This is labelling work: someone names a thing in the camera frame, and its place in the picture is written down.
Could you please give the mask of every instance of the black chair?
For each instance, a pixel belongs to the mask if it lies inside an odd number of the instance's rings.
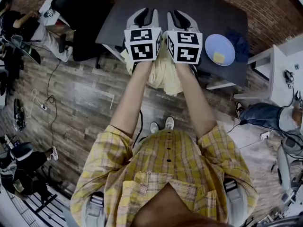
[[[85,61],[97,57],[96,68],[100,55],[107,52],[95,40],[110,11],[110,4],[106,0],[53,0],[52,9],[60,15],[75,30],[73,42],[66,41],[66,35],[60,39],[60,52],[66,45],[73,46],[73,59]]]

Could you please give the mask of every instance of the dark table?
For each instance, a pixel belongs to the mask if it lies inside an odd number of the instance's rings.
[[[203,43],[209,35],[225,35],[227,28],[248,36],[248,22],[245,11],[223,0],[118,0],[104,22],[96,43],[105,45],[117,57],[115,46],[122,47],[124,30],[128,18],[142,8],[157,9],[162,31],[167,30],[167,12],[175,9],[187,13],[198,24],[203,34]],[[246,80],[247,64],[234,61],[223,67],[213,63],[203,50],[198,70],[206,71],[224,79],[225,86],[234,84],[243,87]]]

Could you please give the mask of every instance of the brick wall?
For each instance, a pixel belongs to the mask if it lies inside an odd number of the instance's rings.
[[[258,53],[272,44],[303,33],[303,5],[297,0],[225,0],[248,14],[251,52]],[[39,9],[44,0],[16,0],[14,9]]]

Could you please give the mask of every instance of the wrist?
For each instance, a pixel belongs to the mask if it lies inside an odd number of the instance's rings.
[[[176,63],[175,67],[176,67],[178,75],[184,76],[187,74],[192,74],[192,70],[188,64]]]
[[[152,68],[152,61],[141,61],[136,66],[133,74],[136,73],[140,75],[145,75],[145,74],[149,75],[151,68]]]

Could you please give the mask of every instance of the yellow sponge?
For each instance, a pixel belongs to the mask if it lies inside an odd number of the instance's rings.
[[[220,63],[220,64],[223,64],[224,62],[224,59],[225,59],[225,56],[218,53],[218,52],[215,52],[214,53],[214,57],[213,57],[213,61],[216,62],[216,63]]]

